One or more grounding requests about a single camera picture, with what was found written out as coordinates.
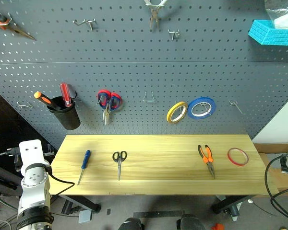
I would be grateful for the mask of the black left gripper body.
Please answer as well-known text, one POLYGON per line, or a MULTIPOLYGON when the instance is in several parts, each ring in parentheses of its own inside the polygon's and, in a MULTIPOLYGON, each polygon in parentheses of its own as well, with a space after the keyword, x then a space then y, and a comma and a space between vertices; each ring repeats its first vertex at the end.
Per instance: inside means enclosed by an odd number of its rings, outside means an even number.
POLYGON ((23 162, 22 162, 20 154, 15 155, 15 157, 14 157, 14 165, 15 165, 15 170, 17 172, 20 172, 21 171, 21 167, 23 165, 23 162))

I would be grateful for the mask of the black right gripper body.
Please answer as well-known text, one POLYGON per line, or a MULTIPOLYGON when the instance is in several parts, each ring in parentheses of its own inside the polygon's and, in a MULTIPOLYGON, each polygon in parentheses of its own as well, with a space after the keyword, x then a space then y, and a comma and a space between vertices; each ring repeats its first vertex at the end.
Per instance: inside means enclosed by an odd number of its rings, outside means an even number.
POLYGON ((287 158, 288 158, 288 153, 282 154, 280 157, 281 172, 285 174, 288 174, 287 158))

